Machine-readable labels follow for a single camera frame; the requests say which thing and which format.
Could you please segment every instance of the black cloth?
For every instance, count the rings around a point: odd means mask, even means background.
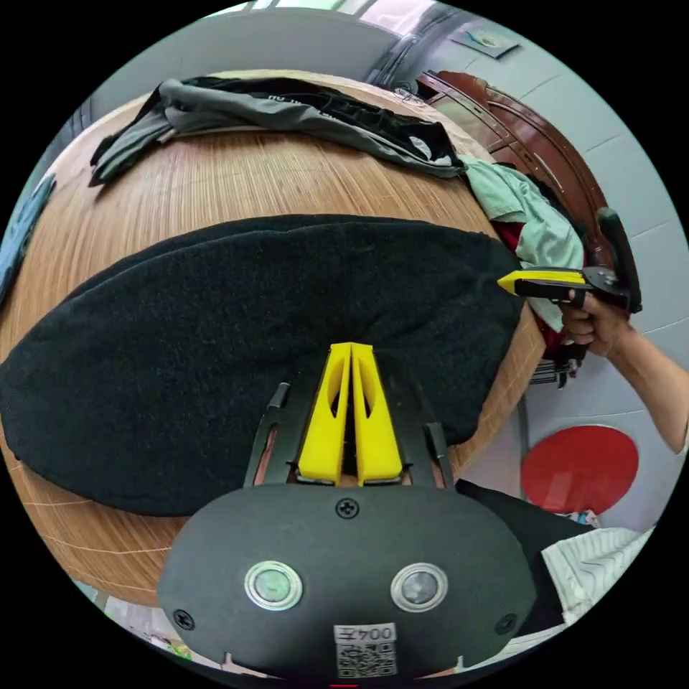
[[[562,603],[541,555],[549,545],[574,538],[593,527],[555,515],[525,500],[497,490],[482,488],[460,479],[455,484],[462,495],[480,502],[502,519],[521,543],[536,588],[536,602],[517,636],[543,632],[563,623]]]
[[[78,495],[191,515],[239,488],[266,404],[333,342],[409,366],[450,444],[477,428],[523,300],[500,242],[427,222],[283,216],[160,242],[87,280],[0,367],[16,456]]]
[[[366,132],[379,136],[398,149],[406,151],[413,158],[419,155],[417,143],[422,141],[426,147],[426,155],[431,161],[446,159],[448,169],[463,170],[464,165],[459,160],[450,142],[445,128],[439,122],[430,122],[410,115],[399,115],[386,108],[380,108],[370,103],[353,98],[337,89],[323,85],[312,84],[300,79],[285,77],[257,78],[257,79],[222,79],[218,77],[193,77],[180,82],[183,85],[226,93],[246,94],[257,100],[271,99],[275,101],[292,101],[311,106],[327,118],[333,118],[347,125],[358,127]],[[150,113],[163,113],[170,105],[186,112],[195,111],[200,106],[186,106],[184,103],[169,103],[162,97],[160,85],[142,105],[136,117],[121,130],[105,137],[94,151],[90,164],[96,167],[89,182],[90,187],[109,182],[111,177],[103,175],[97,166],[105,153],[122,137]],[[246,121],[243,124],[254,124]],[[145,150],[157,145],[155,136],[148,137],[145,143],[136,146],[136,154],[129,156],[129,160],[120,163],[118,174],[131,167]]]

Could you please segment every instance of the wooden table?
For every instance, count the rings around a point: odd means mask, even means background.
[[[285,75],[330,85],[398,113],[440,121],[460,154],[490,160],[441,113],[373,86],[292,71],[226,75]],[[146,97],[94,123],[52,165],[57,187],[0,317],[0,360],[94,273],[155,242],[215,223],[259,215],[349,213],[427,220],[495,236],[459,179],[435,179],[292,133],[207,134],[173,141],[117,182],[88,188],[93,150],[104,136],[131,121]],[[511,414],[542,353],[543,339],[525,307],[478,432],[451,449],[455,475]],[[0,446],[29,518],[69,575],[125,601],[156,605],[161,567],[185,519],[142,517],[85,500],[17,461],[4,435]]]

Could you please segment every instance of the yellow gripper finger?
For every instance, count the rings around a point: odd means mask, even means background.
[[[580,271],[572,271],[566,268],[534,268],[532,270],[513,271],[500,278],[497,283],[510,294],[515,294],[515,282],[517,280],[546,280],[553,282],[569,283],[572,285],[585,285],[586,279]]]
[[[402,459],[369,344],[352,343],[352,390],[359,485],[395,481],[402,474]]]
[[[352,343],[333,344],[299,455],[299,476],[339,485],[345,448]]]

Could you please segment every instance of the hand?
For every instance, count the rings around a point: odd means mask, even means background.
[[[574,299],[574,296],[574,290],[570,291],[570,299]],[[627,313],[603,304],[591,294],[586,295],[583,309],[564,305],[560,308],[567,336],[578,345],[590,345],[589,352],[599,357],[609,357],[620,342],[634,332]]]

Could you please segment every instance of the black towel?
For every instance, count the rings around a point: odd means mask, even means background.
[[[500,242],[427,222],[241,220],[90,278],[0,367],[18,459],[122,510],[191,515],[243,482],[277,385],[333,342],[399,357],[450,444],[476,431],[522,299]]]

